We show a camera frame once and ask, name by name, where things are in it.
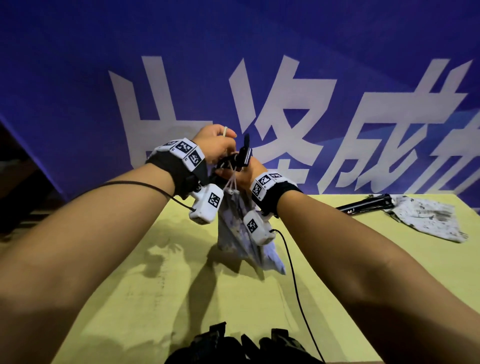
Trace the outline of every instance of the wristband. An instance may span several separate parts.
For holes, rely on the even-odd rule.
[[[280,197],[287,191],[301,190],[288,178],[276,171],[264,172],[253,181],[250,186],[252,200],[262,210],[264,215],[273,213],[277,218],[276,206]]]
[[[175,184],[175,195],[187,198],[198,184],[208,184],[205,156],[200,147],[187,138],[172,140],[155,148],[146,163],[167,171]]]

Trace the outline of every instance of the hand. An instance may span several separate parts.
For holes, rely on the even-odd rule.
[[[268,169],[265,168],[265,166],[260,163],[257,158],[252,157],[250,158],[250,163],[247,168],[244,168],[241,172],[235,172],[237,184],[244,190],[249,191],[250,186],[255,178],[267,171]],[[217,169],[215,170],[215,173],[228,180],[232,176],[233,171],[229,169]]]
[[[227,134],[223,136],[224,128],[220,124],[208,125],[202,128],[192,140],[200,147],[209,164],[216,164],[225,153],[235,152],[236,143],[233,138],[237,134],[233,130],[227,129]]]

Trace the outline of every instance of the yellow table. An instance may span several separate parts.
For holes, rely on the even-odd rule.
[[[381,211],[356,217],[412,254],[440,282],[480,312],[480,217],[454,195],[422,195],[456,206],[463,232],[457,244],[417,232]],[[319,195],[332,206],[360,195]],[[227,322],[227,335],[258,343],[271,328],[286,328],[317,355],[303,322],[281,238],[277,251],[287,275],[226,261],[215,248],[217,224],[199,226],[169,203],[132,254],[87,302],[54,363],[163,363],[168,354]],[[297,276],[300,300],[328,362],[377,361],[379,356],[336,298],[317,278],[280,220]]]

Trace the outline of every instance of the blue banner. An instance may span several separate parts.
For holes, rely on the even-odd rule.
[[[310,194],[480,207],[478,2],[11,1],[0,34],[0,119],[67,199],[213,122]]]

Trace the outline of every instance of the black cable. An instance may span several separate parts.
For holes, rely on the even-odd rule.
[[[151,184],[148,184],[148,183],[143,183],[143,182],[138,182],[138,181],[110,181],[110,182],[105,182],[104,184],[101,184],[95,188],[92,188],[88,191],[85,191],[83,192],[82,194],[78,195],[77,197],[80,197],[81,195],[87,193],[87,192],[90,192],[90,191],[93,191],[93,190],[96,190],[97,188],[100,188],[100,187],[103,187],[103,186],[110,186],[110,185],[113,185],[113,184],[137,184],[139,186],[144,186],[144,187],[148,187],[148,188],[151,188],[152,190],[155,190],[157,192],[160,192],[162,195],[164,195],[166,198],[169,198],[173,201],[175,201],[177,204],[180,204],[182,205],[183,207],[186,207],[187,209],[189,209],[190,211],[194,212],[196,211],[194,208],[190,207],[190,206],[187,206],[185,204],[183,204],[182,202],[180,202],[179,200],[175,199],[173,196],[170,196],[168,193],[166,193],[164,190],[158,188],[158,187],[155,187],[155,186],[152,186]]]
[[[288,260],[289,260],[289,262],[290,262],[290,268],[292,269],[293,285],[295,286],[295,293],[296,293],[296,295],[297,295],[297,301],[298,301],[298,303],[299,303],[301,315],[303,316],[303,320],[305,321],[305,325],[307,325],[308,332],[310,332],[310,336],[311,336],[311,338],[312,338],[313,343],[315,344],[315,348],[317,349],[318,354],[320,355],[322,361],[325,363],[325,359],[324,359],[322,353],[320,352],[320,349],[318,348],[317,342],[315,341],[315,338],[313,337],[312,330],[310,330],[310,326],[308,326],[307,318],[305,317],[305,314],[303,313],[303,309],[302,309],[302,307],[301,307],[300,297],[299,297],[299,291],[298,291],[298,289],[297,289],[297,280],[295,279],[295,272],[293,271],[292,259],[290,258],[290,252],[288,251],[287,242],[285,241],[285,238],[284,238],[283,234],[282,234],[280,231],[278,231],[277,229],[271,229],[271,230],[270,230],[270,232],[273,232],[273,231],[276,231],[276,232],[278,232],[278,233],[280,234],[280,236],[281,236],[282,239],[283,239],[283,244],[285,244],[285,249],[287,250]]]

